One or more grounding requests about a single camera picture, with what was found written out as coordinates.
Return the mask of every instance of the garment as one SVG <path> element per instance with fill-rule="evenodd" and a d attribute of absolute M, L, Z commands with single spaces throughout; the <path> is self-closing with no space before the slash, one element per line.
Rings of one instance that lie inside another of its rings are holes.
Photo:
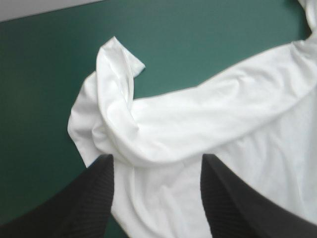
<path fill-rule="evenodd" d="M 216 154 L 247 184 L 317 223 L 317 2 L 312 35 L 246 59 L 197 87 L 133 100 L 144 64 L 113 37 L 71 110 L 86 166 L 114 156 L 111 212 L 132 238 L 206 238 L 201 157 Z"/>
<path fill-rule="evenodd" d="M 282 209 L 204 154 L 201 194 L 213 238 L 313 238 L 317 226 Z"/>

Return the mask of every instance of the white fabric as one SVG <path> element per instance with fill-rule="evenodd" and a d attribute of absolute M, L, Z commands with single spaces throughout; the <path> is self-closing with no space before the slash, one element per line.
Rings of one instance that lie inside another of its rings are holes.
<path fill-rule="evenodd" d="M 203 153 L 317 223 L 317 2 L 312 35 L 244 60 L 197 87 L 133 100 L 145 67 L 115 37 L 84 82 L 68 132 L 86 166 L 115 158 L 112 214 L 132 238 L 208 238 Z"/>

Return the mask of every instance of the white wall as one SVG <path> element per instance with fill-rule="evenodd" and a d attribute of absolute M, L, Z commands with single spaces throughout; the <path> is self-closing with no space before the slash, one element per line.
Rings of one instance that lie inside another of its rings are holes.
<path fill-rule="evenodd" d="M 0 0 L 0 21 L 99 0 Z"/>

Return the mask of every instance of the dark green background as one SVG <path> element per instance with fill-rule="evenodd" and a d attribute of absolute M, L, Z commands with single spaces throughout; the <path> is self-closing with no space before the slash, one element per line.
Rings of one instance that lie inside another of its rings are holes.
<path fill-rule="evenodd" d="M 147 66 L 139 98 L 195 86 L 309 33 L 295 0 L 109 0 L 0 23 L 0 223 L 83 171 L 68 117 L 110 37 Z M 106 235 L 125 237 L 114 219 Z"/>

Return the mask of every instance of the clothing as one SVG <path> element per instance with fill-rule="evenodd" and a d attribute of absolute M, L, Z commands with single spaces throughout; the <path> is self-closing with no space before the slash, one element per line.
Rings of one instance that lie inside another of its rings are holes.
<path fill-rule="evenodd" d="M 204 154 L 201 194 L 213 238 L 313 238 L 317 226 L 282 209 Z"/>
<path fill-rule="evenodd" d="M 246 59 L 197 87 L 133 100 L 145 67 L 115 37 L 97 56 L 68 132 L 86 166 L 114 156 L 112 214 L 132 238 L 206 238 L 201 156 L 317 223 L 317 2 L 312 35 Z"/>
<path fill-rule="evenodd" d="M 103 238 L 113 192 L 113 157 L 101 155 L 49 200 L 1 225 L 0 237 Z"/>

